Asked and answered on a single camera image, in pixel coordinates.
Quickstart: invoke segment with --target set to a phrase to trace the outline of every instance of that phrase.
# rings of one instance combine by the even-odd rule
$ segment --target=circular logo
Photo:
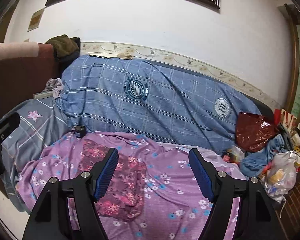
[[[146,99],[148,96],[148,85],[143,85],[139,80],[127,79],[124,84],[124,91],[133,99]]]
[[[219,98],[214,103],[214,109],[217,114],[223,118],[227,117],[230,113],[230,106],[227,100]]]

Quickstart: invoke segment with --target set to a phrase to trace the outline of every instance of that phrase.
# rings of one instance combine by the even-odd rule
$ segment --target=pile of clutter
[[[258,177],[268,196],[281,203],[293,188],[300,171],[300,137],[297,118],[276,109],[274,120],[258,114],[240,113],[236,145],[223,159],[236,163],[247,177]]]

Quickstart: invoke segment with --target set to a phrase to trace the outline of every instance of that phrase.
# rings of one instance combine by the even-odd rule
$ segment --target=red plastic bag
[[[263,115],[239,113],[235,137],[237,145],[247,152],[258,152],[277,135],[275,125]]]

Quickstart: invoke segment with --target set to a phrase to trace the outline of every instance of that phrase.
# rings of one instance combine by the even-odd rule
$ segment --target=green cloth
[[[55,50],[57,58],[63,58],[79,51],[78,45],[74,42],[77,38],[71,38],[67,35],[56,36],[49,39],[46,44],[51,44]]]

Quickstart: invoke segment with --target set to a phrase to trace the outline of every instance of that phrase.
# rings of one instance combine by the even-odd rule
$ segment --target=silver screw
[[[219,171],[218,176],[224,178],[227,174],[224,171]]]
[[[87,178],[89,176],[90,176],[90,172],[88,172],[88,171],[84,171],[83,173],[81,173],[81,177],[83,177],[83,178]]]
[[[57,178],[56,177],[52,177],[52,178],[49,179],[49,182],[51,184],[56,183],[57,182]]]
[[[251,178],[251,181],[252,181],[253,183],[258,183],[259,180],[258,180],[258,178],[256,178],[256,177],[252,177],[252,178]]]

